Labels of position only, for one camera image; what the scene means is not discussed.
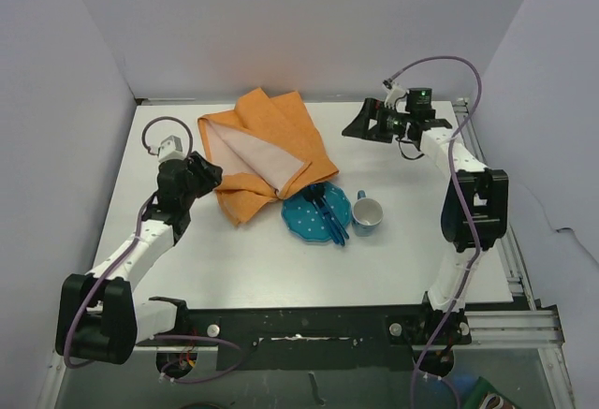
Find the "blue plastic spoon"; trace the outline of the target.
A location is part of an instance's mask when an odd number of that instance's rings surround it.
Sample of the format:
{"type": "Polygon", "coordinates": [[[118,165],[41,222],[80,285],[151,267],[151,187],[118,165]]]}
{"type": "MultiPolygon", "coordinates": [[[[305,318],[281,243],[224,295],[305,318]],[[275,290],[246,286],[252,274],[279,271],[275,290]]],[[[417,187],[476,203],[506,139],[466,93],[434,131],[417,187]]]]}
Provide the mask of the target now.
{"type": "Polygon", "coordinates": [[[337,216],[334,214],[333,208],[328,203],[325,191],[326,188],[323,183],[313,184],[312,190],[314,191],[314,195],[322,204],[322,206],[328,211],[329,219],[331,225],[334,226],[335,230],[338,232],[338,238],[340,239],[340,244],[344,245],[345,241],[349,239],[349,234],[345,230],[344,226],[338,221],[337,216]]]}

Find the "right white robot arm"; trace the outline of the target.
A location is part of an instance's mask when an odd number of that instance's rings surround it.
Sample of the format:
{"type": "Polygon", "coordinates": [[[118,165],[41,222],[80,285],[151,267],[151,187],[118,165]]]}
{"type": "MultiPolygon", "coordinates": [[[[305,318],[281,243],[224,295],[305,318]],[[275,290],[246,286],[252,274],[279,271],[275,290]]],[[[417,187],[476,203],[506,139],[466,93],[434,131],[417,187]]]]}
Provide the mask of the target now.
{"type": "Polygon", "coordinates": [[[450,331],[445,313],[465,307],[480,259],[506,233],[509,179],[504,170],[476,159],[460,141],[459,127],[436,114],[432,89],[411,88],[403,98],[403,111],[387,99],[365,99],[342,135],[384,143],[406,140],[448,179],[440,220],[448,254],[427,292],[433,310],[416,320],[419,336],[436,343],[450,331]]]}

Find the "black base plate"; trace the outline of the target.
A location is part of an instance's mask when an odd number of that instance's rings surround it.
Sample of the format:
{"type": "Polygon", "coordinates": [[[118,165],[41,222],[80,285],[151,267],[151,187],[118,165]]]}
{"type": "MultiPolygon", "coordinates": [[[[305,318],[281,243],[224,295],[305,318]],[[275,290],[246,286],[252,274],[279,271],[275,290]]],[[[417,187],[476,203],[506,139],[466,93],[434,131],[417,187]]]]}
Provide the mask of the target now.
{"type": "Polygon", "coordinates": [[[239,371],[409,371],[431,343],[422,368],[437,366],[452,347],[472,341],[463,311],[426,304],[303,309],[191,310],[171,340],[157,342],[155,366],[190,376],[211,353],[215,369],[239,371]]]}

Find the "aluminium frame rail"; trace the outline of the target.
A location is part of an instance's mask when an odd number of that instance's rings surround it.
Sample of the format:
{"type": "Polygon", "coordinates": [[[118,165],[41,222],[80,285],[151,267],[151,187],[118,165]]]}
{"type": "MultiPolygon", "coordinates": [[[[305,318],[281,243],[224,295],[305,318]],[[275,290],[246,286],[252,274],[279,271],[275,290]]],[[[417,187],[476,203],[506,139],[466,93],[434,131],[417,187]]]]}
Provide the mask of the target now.
{"type": "MultiPolygon", "coordinates": [[[[419,302],[446,250],[439,227],[447,180],[425,159],[402,158],[402,148],[345,138],[356,102],[311,103],[307,109],[339,169],[335,183],[349,199],[359,190],[379,201],[382,225],[344,247],[301,240],[272,202],[249,222],[233,225],[214,196],[196,203],[181,243],[160,259],[135,299],[167,296],[199,309],[364,309],[419,302]]],[[[486,315],[475,342],[457,352],[451,384],[468,393],[485,377],[525,408],[566,408],[568,383],[560,342],[548,338],[558,319],[534,314],[519,246],[507,234],[482,259],[470,302],[486,315]]],[[[405,408],[409,372],[364,366],[346,371],[308,369],[234,372],[206,384],[160,382],[152,348],[137,349],[124,365],[69,370],[52,363],[42,408],[174,408],[213,401],[230,408],[405,408]]]]}

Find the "blue polka dot plate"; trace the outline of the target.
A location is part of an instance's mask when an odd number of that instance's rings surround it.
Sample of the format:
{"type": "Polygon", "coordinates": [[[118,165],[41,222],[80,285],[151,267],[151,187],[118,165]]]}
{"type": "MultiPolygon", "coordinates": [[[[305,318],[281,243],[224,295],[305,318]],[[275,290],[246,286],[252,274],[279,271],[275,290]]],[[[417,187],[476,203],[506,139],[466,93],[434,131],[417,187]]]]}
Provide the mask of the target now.
{"type": "MultiPolygon", "coordinates": [[[[325,196],[328,203],[333,208],[338,221],[347,231],[351,222],[349,199],[345,192],[335,184],[330,182],[323,184],[326,188],[325,196]]],[[[291,233],[307,242],[333,242],[314,206],[303,198],[302,190],[283,202],[281,216],[286,227],[291,233]]]]}

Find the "orange cloth placemat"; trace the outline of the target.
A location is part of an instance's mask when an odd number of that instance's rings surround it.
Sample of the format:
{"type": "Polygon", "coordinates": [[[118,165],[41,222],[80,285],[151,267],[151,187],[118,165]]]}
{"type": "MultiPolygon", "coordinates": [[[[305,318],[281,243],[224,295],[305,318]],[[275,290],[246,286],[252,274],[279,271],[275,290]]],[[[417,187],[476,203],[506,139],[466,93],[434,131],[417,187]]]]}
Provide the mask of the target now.
{"type": "Polygon", "coordinates": [[[296,91],[269,96],[256,88],[233,109],[200,116],[197,127],[206,158],[223,170],[216,197],[233,226],[339,173],[296,91]]]}

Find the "blue plastic fork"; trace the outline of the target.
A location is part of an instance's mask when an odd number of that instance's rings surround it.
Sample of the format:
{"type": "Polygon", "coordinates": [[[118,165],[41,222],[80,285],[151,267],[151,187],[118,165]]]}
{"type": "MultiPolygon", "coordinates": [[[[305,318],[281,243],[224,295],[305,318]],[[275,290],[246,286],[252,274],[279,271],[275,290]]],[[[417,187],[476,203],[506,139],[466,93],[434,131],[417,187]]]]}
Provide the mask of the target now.
{"type": "Polygon", "coordinates": [[[319,214],[324,223],[325,230],[329,233],[333,242],[337,245],[341,245],[340,239],[338,238],[338,232],[335,230],[334,226],[331,225],[328,211],[322,206],[322,204],[314,195],[314,191],[312,190],[312,184],[308,185],[302,190],[302,195],[307,202],[311,203],[314,206],[316,212],[319,214]]]}

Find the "blue white mug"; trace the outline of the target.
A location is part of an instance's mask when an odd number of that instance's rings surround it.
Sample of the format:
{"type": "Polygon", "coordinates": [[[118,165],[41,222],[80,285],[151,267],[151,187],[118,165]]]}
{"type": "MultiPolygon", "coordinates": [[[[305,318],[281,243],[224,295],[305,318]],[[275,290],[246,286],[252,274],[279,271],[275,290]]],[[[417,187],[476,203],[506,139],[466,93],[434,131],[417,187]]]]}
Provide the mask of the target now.
{"type": "Polygon", "coordinates": [[[352,227],[359,237],[371,236],[381,225],[384,211],[381,204],[366,195],[364,190],[357,192],[357,200],[352,206],[352,227]]]}

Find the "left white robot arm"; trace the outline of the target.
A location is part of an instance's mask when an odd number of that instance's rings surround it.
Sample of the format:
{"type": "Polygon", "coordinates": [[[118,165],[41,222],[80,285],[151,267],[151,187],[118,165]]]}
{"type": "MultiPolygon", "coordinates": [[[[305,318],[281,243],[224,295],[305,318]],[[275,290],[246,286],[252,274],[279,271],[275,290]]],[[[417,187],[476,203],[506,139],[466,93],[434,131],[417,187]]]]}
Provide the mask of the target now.
{"type": "Polygon", "coordinates": [[[222,182],[223,171],[201,154],[163,161],[157,188],[141,205],[131,236],[106,260],[62,284],[55,350],[71,369],[99,361],[125,363],[134,347],[160,335],[187,339],[191,322],[181,299],[134,301],[134,291],[156,261],[177,245],[190,210],[222,182]]]}

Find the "green object at corner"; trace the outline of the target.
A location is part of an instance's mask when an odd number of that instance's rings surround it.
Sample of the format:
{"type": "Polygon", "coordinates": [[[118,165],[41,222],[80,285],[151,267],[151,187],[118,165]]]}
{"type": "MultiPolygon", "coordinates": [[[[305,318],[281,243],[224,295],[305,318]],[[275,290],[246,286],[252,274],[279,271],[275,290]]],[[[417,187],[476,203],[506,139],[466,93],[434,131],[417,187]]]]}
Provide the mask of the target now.
{"type": "Polygon", "coordinates": [[[519,406],[497,390],[487,379],[479,377],[460,408],[517,409],[519,406]]]}

